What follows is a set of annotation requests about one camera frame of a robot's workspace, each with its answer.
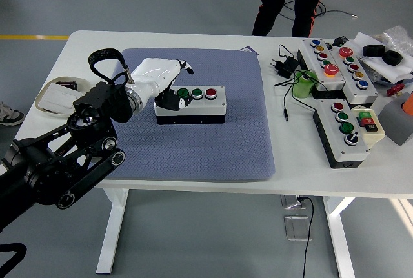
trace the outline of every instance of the white table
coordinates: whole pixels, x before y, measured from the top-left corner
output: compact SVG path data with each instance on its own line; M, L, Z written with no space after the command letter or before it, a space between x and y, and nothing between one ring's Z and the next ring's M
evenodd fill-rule
M278 57L278 45L281 43L291 52L296 53L299 42L300 39L286 37L133 32L78 31L70 36L45 84L61 76L81 77L91 83L97 83L100 78L90 71L88 56L102 48L116 48L119 51L127 48L151 47L239 50L251 46L259 53L272 151L276 164L274 176L261 182L213 183L113 179L101 181L98 187L105 189L113 205L97 273L110 273L112 270L128 190L146 189L323 196L340 277L354 277L340 212L355 197L413 199L412 173L408 167L413 154L413 142L407 142L399 147L386 137L373 147L370 155L358 168L331 169L312 120L312 111L295 102L289 95L287 98L289 121L285 121L282 104L286 89L274 88L274 84L285 80L276 75L270 65L272 59L284 61L283 58ZM115 60L100 63L99 71L111 76L115 63ZM372 108L378 114L388 101L389 98L379 97ZM315 100L307 99L306 103L315 105ZM63 123L63 119L45 117L45 114L32 106L16 139L37 137Z

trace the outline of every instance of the green cup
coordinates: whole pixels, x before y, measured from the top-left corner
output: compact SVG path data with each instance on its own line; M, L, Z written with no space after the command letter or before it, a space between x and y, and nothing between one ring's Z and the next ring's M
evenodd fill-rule
M312 87L317 83L317 75L310 70L298 71L294 75L292 95L298 99L305 99L311 93Z

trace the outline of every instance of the sneaker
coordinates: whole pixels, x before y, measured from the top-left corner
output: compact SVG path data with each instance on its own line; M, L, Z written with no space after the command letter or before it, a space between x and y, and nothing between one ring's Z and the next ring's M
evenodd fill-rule
M13 110L3 102L0 102L0 124L1 125L19 125L23 122L25 115L23 112Z

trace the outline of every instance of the blue mat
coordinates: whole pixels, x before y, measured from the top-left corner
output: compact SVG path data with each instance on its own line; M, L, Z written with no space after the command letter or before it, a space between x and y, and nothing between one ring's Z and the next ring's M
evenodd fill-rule
M236 50L126 49L130 70L147 57L183 59L174 86L223 85L224 124L156 123L153 99L126 124L114 123L126 161L108 179L258 181L275 173L261 70L255 54ZM117 65L114 75L122 72Z

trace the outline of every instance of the tape roll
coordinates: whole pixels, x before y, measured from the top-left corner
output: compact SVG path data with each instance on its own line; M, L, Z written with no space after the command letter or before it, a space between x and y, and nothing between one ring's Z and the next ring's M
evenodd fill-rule
M389 51L386 51L385 54L383 54L383 57L381 58L386 64L391 65L391 66L396 66L397 64L401 62L403 57L398 52L389 50Z
M363 55L365 57L382 57L385 54L383 45L368 45L363 47Z

